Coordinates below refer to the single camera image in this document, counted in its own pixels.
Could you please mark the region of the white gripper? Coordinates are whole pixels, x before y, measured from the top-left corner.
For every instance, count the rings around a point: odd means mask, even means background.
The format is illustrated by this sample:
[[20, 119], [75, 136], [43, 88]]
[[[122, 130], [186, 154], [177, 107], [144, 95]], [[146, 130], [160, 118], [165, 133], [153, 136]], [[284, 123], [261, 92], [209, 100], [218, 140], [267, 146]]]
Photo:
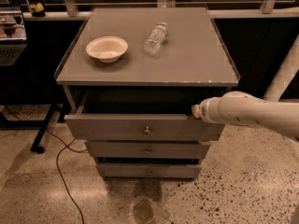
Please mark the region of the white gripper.
[[202, 119], [208, 123], [222, 123], [223, 119], [219, 111], [219, 97], [205, 99], [200, 105], [192, 106], [192, 115], [196, 119]]

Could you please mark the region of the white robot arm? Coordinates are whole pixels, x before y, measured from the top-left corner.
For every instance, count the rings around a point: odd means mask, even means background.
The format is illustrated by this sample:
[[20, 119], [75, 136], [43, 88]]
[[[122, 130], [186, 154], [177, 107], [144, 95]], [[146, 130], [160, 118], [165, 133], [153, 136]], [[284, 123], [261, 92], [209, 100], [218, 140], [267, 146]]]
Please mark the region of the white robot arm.
[[293, 43], [263, 98], [234, 91], [200, 106], [226, 127], [204, 160], [195, 224], [298, 224], [299, 106], [281, 99], [297, 74]]

